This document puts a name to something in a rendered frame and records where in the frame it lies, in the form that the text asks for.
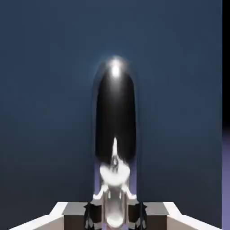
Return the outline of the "dark blue cabinet door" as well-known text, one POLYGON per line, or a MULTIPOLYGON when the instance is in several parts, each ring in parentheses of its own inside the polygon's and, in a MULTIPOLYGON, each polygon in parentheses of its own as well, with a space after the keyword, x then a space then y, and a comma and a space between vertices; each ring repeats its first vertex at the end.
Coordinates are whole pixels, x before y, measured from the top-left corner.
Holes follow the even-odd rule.
POLYGON ((140 199, 221 226, 222 0, 0 0, 0 230, 93 193, 94 77, 129 60, 140 199))

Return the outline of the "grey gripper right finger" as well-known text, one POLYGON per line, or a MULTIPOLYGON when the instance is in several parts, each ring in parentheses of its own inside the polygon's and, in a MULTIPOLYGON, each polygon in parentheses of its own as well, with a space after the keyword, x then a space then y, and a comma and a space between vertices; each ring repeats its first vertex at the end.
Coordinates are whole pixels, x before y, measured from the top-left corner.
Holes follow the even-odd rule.
POLYGON ((142 230, 222 230, 182 214, 173 202, 145 202, 142 230))

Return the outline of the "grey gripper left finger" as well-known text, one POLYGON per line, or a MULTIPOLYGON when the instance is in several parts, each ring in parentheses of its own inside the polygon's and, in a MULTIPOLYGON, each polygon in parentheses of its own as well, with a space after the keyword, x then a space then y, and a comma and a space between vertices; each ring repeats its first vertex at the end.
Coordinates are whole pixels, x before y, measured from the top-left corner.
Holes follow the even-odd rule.
POLYGON ((9 230, 85 230, 86 202, 58 202, 48 215, 9 230))

